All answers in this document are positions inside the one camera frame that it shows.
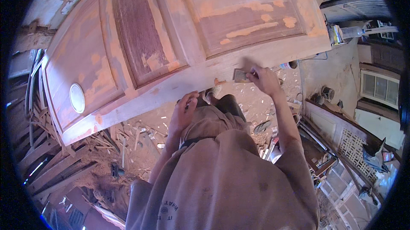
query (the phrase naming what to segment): window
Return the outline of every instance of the window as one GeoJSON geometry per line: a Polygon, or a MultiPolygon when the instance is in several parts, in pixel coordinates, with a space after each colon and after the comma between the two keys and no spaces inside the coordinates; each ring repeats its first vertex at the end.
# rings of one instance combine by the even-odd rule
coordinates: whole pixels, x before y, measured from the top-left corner
{"type": "Polygon", "coordinates": [[[398,109],[399,80],[361,70],[360,95],[398,109]]]}

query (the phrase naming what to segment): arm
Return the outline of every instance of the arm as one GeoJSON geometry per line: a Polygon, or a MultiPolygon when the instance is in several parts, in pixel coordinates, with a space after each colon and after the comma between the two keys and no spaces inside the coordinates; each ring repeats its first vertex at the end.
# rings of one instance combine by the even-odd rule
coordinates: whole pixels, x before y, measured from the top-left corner
{"type": "Polygon", "coordinates": [[[171,158],[172,154],[178,150],[182,131],[188,127],[192,121],[193,112],[198,103],[198,91],[186,94],[175,106],[169,124],[168,138],[165,147],[161,152],[160,158],[151,171],[148,182],[154,184],[164,167],[165,163],[171,158]]]}
{"type": "Polygon", "coordinates": [[[246,74],[246,76],[274,101],[276,116],[278,118],[280,151],[284,153],[291,147],[293,149],[297,148],[303,153],[299,130],[287,104],[286,95],[280,87],[278,76],[269,68],[261,68],[258,65],[253,66],[251,72],[255,74],[246,74]]]}

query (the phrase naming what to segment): raised door panel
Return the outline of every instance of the raised door panel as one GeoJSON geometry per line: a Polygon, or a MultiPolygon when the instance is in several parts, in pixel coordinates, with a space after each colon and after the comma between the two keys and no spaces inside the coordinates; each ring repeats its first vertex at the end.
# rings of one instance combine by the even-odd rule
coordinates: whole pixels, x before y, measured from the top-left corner
{"type": "Polygon", "coordinates": [[[184,0],[210,58],[274,39],[305,34],[295,0],[184,0]]]}
{"type": "Polygon", "coordinates": [[[113,0],[113,6],[135,88],[187,65],[174,53],[156,0],[113,0]]]}
{"type": "Polygon", "coordinates": [[[45,67],[48,92],[59,130],[123,94],[111,72],[100,21],[99,0],[89,1],[74,18],[45,67]],[[85,97],[82,114],[74,111],[69,90],[78,83],[85,97]]]}

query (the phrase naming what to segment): white container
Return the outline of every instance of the white container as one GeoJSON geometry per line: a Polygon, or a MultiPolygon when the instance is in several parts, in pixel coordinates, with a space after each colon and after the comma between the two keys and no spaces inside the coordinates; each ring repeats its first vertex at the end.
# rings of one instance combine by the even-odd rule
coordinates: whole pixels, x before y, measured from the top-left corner
{"type": "Polygon", "coordinates": [[[275,164],[277,160],[279,160],[280,156],[282,156],[282,153],[280,152],[278,146],[274,146],[274,149],[272,149],[271,155],[269,156],[269,160],[275,164]]]}

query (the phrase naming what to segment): hand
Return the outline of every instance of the hand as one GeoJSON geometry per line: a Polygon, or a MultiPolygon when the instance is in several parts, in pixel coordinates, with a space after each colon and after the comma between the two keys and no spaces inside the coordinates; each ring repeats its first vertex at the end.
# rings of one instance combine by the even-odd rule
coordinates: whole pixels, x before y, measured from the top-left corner
{"type": "Polygon", "coordinates": [[[254,65],[250,70],[250,74],[246,74],[246,76],[263,93],[269,95],[270,97],[273,97],[274,94],[281,90],[278,76],[269,68],[262,68],[258,65],[254,65]]]}
{"type": "Polygon", "coordinates": [[[193,91],[183,96],[177,103],[169,124],[170,133],[182,132],[192,122],[193,112],[198,103],[198,97],[198,91],[193,91]]]}

